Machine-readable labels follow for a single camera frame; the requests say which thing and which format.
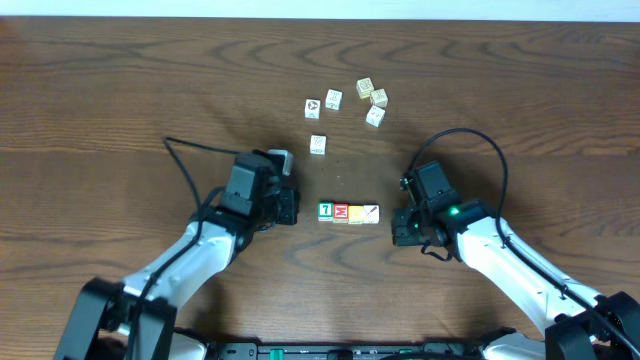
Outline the umbrella wooden block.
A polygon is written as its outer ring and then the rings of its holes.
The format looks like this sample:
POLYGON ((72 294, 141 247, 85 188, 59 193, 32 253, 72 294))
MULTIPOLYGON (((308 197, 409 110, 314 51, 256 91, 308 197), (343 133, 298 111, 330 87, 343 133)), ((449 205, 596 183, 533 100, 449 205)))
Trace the umbrella wooden block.
POLYGON ((341 91, 329 89, 325 98, 325 107, 331 110, 339 110, 342 98, 343 93, 341 91))

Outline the yellow side wooden block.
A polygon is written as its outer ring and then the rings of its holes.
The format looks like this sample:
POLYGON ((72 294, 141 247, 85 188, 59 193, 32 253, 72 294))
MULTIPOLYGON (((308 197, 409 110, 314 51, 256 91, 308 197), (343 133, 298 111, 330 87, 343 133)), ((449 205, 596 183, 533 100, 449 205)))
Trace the yellow side wooden block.
POLYGON ((370 94, 375 90, 375 87, 372 80, 369 77, 366 77, 356 81, 356 90, 360 99, 366 99, 370 97, 370 94))

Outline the W wooden block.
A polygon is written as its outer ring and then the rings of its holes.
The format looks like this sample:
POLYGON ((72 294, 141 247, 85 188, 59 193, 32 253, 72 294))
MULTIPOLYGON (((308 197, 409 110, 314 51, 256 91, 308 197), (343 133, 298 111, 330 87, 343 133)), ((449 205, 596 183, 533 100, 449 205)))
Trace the W wooden block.
POLYGON ((310 137, 310 153, 313 155, 326 154, 327 137, 324 135, 312 135, 310 137))

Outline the green N wooden block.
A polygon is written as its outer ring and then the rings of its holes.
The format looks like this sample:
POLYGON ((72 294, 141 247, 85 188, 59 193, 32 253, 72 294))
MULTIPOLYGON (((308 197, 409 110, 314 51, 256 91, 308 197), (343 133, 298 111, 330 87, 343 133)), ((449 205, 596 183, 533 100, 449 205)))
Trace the green N wooden block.
POLYGON ((386 111, 384 108, 372 105, 368 111, 365 121, 375 127, 379 127, 385 118, 386 111))

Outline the hammer wooden block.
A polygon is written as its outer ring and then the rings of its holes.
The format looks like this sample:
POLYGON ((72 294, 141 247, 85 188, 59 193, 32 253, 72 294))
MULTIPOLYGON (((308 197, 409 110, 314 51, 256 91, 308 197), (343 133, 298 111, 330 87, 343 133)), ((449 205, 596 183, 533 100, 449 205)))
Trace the hammer wooden block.
POLYGON ((363 223, 378 224, 380 221, 380 207, 378 205, 369 204, 363 206, 363 223))

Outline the ball A wooden block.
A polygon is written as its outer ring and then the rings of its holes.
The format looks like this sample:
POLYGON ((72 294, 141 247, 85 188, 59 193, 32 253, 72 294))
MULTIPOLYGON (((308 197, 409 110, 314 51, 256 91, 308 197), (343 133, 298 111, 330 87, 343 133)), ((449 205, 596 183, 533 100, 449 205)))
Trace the ball A wooden block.
POLYGON ((305 101, 304 114, 308 119, 318 119, 320 117, 321 101, 307 99, 305 101))

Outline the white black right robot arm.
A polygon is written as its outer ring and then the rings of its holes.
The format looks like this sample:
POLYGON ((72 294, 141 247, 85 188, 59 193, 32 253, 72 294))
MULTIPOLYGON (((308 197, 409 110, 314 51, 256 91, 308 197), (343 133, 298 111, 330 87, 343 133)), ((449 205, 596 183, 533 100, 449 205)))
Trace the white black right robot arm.
POLYGON ((453 358, 636 359, 639 304, 624 292, 604 296, 571 278, 512 231, 481 200, 462 202, 437 162, 408 171, 400 181, 410 204, 393 213, 396 246, 436 248, 494 283, 531 320, 543 338, 513 329, 476 344, 455 345, 453 358))

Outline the yellow top wooden block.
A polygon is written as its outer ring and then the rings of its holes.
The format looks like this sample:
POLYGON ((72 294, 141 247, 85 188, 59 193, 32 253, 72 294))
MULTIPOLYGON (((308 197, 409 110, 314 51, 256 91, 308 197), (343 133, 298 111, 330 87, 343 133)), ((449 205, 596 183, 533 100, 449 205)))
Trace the yellow top wooden block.
POLYGON ((348 206, 348 223, 363 224, 364 223, 364 207, 362 205, 348 206))

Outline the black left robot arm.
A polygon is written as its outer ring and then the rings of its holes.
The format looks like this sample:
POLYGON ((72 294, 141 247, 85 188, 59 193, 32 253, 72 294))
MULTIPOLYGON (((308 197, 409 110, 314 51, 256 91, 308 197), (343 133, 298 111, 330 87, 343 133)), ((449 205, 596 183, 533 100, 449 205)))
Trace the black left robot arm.
POLYGON ((211 346, 175 327, 178 312, 271 226, 294 225, 299 192, 286 186, 293 156, 281 149, 235 157, 226 186, 197 205, 184 234, 119 282, 100 278, 80 291, 58 359, 206 359, 211 346), (211 200, 220 201, 213 205, 211 200))

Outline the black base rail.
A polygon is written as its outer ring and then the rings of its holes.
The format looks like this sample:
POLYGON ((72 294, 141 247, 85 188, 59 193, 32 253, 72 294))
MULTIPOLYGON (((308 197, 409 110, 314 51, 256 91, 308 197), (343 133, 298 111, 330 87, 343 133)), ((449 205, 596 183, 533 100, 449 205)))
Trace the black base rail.
POLYGON ((206 360, 376 360, 403 354, 418 359, 483 359, 482 351, 464 343, 374 344, 213 343, 206 360))

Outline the red M wooden block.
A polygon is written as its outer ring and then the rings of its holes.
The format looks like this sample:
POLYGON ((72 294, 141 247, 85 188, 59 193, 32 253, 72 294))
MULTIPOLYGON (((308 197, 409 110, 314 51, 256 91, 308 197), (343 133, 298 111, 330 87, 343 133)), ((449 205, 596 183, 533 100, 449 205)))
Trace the red M wooden block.
POLYGON ((333 222, 348 223, 349 222, 349 205, 342 203, 333 204, 333 222))

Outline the green 7 wooden block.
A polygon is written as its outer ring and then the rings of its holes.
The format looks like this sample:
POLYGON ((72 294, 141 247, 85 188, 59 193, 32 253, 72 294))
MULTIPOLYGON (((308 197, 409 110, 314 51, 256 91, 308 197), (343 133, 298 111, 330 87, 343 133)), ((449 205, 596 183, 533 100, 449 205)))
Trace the green 7 wooden block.
POLYGON ((318 220, 320 222, 332 222, 334 219, 334 204, 331 202, 320 202, 318 204, 318 220))

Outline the red side wooden block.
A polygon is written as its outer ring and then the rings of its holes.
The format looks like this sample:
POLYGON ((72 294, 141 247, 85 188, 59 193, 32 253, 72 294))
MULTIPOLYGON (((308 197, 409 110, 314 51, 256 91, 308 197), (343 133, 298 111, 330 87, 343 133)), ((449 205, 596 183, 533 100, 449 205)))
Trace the red side wooden block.
POLYGON ((377 89, 370 93, 370 102, 379 108, 386 108, 389 103, 389 98, 384 89, 377 89))

